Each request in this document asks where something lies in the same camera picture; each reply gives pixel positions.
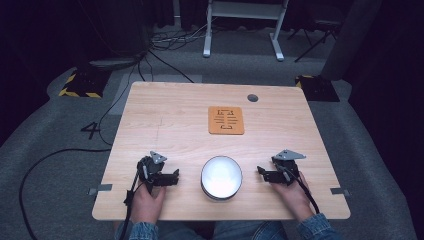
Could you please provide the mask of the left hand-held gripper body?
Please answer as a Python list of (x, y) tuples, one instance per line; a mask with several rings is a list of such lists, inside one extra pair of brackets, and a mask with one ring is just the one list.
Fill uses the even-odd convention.
[(149, 156), (143, 157), (137, 163), (137, 178), (143, 183), (148, 192), (152, 193), (154, 186), (164, 186), (166, 176), (162, 173), (166, 157), (154, 151)]

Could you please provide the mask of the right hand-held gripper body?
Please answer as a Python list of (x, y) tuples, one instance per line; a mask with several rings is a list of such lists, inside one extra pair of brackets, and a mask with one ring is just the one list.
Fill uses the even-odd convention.
[(282, 183), (287, 186), (291, 185), (300, 177), (297, 159), (305, 159), (306, 156), (288, 149), (282, 150), (280, 153), (271, 157), (277, 171), (282, 174)]

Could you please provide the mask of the person's right hand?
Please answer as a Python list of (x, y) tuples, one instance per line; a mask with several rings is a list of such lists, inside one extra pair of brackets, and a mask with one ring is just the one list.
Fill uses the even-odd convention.
[(298, 222), (314, 215), (310, 200), (298, 182), (293, 182), (289, 186), (271, 183), (271, 187), (281, 197), (289, 212)]

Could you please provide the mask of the person's left hand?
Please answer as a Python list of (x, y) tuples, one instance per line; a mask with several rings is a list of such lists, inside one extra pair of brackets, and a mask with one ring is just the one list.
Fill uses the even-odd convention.
[(133, 197), (131, 221), (133, 223), (145, 222), (155, 224), (161, 214), (165, 195), (165, 187), (156, 187), (150, 193), (147, 187), (141, 184)]

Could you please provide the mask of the white bowl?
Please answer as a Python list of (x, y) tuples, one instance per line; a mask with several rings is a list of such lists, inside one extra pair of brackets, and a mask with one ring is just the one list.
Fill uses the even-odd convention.
[(243, 175), (239, 164), (227, 156), (215, 156), (202, 168), (201, 187), (211, 199), (224, 201), (237, 194)]

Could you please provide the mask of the person's legs in jeans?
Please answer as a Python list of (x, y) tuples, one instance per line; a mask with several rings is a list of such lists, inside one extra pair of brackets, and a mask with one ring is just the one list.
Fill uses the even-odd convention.
[(287, 240), (280, 221), (217, 221), (211, 233), (196, 231), (185, 222), (159, 221), (159, 240)]

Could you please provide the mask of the black tripod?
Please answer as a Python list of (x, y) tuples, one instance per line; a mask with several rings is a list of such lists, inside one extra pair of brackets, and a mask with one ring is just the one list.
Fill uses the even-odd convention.
[[(299, 57), (295, 59), (295, 62), (300, 61), (304, 56), (306, 56), (311, 50), (313, 50), (319, 44), (325, 43), (326, 39), (329, 36), (332, 36), (334, 40), (337, 39), (336, 33), (341, 30), (343, 25), (342, 21), (338, 20), (323, 20), (323, 19), (312, 19), (308, 20), (305, 26), (302, 29), (296, 29), (289, 37), (288, 40), (291, 40), (300, 30), (302, 30), (308, 40), (309, 48), (305, 50)], [(308, 35), (309, 32), (320, 31), (323, 33), (323, 36), (313, 43)]]

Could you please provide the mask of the grey column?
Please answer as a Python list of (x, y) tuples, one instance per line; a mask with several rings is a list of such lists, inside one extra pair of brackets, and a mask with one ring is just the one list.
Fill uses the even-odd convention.
[(343, 78), (371, 28), (381, 4), (382, 0), (354, 0), (321, 71), (324, 79), (338, 81)]

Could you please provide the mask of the yellow black striped base plate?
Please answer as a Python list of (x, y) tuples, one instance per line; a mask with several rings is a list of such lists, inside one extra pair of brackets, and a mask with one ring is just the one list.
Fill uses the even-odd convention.
[(340, 101), (332, 83), (321, 76), (299, 75), (295, 78), (295, 85), (303, 90), (308, 101)]
[(102, 98), (111, 71), (95, 70), (82, 72), (74, 70), (66, 80), (60, 96)]

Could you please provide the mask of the white desk frame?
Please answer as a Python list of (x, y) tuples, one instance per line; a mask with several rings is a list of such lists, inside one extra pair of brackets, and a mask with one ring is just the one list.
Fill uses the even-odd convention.
[(269, 34), (275, 57), (278, 61), (284, 60), (284, 55), (278, 42), (281, 26), (285, 18), (289, 0), (282, 0), (278, 4), (246, 3), (221, 0), (208, 0), (206, 16), (206, 35), (204, 40), (203, 56), (211, 56), (212, 19), (214, 17), (246, 18), (259, 20), (275, 20), (275, 30)]

